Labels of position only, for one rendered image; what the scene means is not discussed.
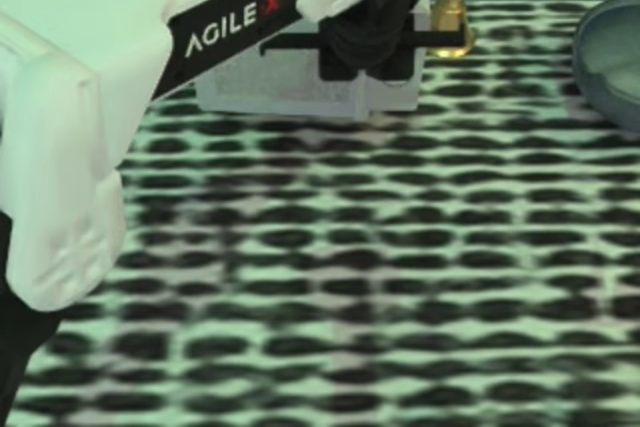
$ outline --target agile x logo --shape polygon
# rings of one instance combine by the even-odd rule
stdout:
[[[280,10],[281,5],[282,0],[251,2],[242,9],[223,15],[220,20],[208,24],[202,32],[191,34],[185,57],[188,59],[194,52],[202,52],[220,40],[242,32],[258,21],[258,12],[261,17],[269,16]]]

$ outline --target gold stand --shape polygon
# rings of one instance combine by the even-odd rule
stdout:
[[[475,42],[464,0],[437,0],[431,10],[431,30],[457,31],[461,23],[464,24],[466,39],[463,47],[432,48],[429,53],[436,57],[455,59],[467,55]]]

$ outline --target patterned tablecloth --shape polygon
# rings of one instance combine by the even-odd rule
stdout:
[[[588,5],[472,5],[366,126],[154,106],[126,251],[10,425],[640,425],[640,146],[567,116]]]

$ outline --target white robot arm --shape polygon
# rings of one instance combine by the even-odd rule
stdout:
[[[301,18],[362,0],[0,0],[6,277],[42,312],[93,290],[125,234],[117,172],[149,103]]]

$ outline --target gray bowl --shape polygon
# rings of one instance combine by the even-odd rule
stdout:
[[[640,132],[640,0],[608,0],[584,16],[573,42],[573,71],[597,112]]]

